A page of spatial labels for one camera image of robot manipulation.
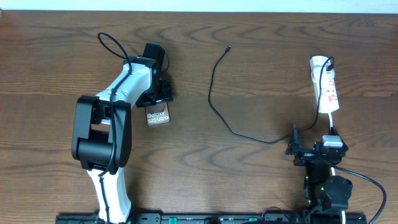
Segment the Galaxy S25 Ultra smartphone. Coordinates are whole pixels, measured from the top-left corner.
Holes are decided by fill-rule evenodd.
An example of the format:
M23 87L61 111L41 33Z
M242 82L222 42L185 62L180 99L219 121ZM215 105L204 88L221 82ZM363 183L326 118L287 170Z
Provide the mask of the Galaxy S25 Ultra smartphone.
M167 103L158 103L153 106L146 106L146 119L149 126L155 126L170 122L170 113Z

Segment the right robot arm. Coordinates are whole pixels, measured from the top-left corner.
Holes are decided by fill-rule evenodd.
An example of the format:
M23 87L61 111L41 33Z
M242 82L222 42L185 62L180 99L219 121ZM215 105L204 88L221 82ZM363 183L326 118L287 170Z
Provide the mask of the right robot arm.
M341 162L347 150L335 128L312 148L306 148L300 145L299 131L293 127L286 154L294 155L294 165L304 166L306 170L304 197L308 199L308 208L301 212L303 223L346 222L344 212L348 209L353 184L333 174L331 167Z

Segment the white USB charger plug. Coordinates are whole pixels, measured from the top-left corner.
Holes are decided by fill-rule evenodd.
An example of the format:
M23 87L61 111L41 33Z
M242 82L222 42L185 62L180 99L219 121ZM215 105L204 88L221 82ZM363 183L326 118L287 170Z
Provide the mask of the white USB charger plug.
M334 65L335 61L333 57L328 58L321 55L313 56L310 59L312 81L318 83L321 78L333 80L335 77Z

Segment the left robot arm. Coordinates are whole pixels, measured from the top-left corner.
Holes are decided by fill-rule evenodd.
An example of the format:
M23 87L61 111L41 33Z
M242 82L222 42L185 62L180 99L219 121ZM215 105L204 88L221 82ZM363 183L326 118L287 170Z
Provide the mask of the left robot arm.
M76 103L72 156L93 181L99 203L97 221L133 223L133 205L126 189L124 168L132 148L133 106L172 101L168 80L161 76L167 54L126 58L121 73L95 96Z

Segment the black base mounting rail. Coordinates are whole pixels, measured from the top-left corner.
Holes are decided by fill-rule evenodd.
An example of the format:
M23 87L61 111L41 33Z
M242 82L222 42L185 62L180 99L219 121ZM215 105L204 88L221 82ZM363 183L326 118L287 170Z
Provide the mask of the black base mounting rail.
M57 215L55 223L106 223L97 214L94 215ZM299 214L271 211L265 215L176 215L159 213L137 213L127 219L125 223L133 224L207 224L207 223L341 223L339 215L317 215L311 216L311 221L305 221ZM347 224L365 224L366 216L357 214L346 214Z

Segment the white power strip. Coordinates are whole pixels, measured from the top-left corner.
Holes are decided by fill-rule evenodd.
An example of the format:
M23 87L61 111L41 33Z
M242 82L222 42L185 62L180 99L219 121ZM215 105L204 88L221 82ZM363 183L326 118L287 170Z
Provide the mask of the white power strip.
M328 114L339 109L335 78L333 80L321 78L318 83L313 82L313 87L319 113Z

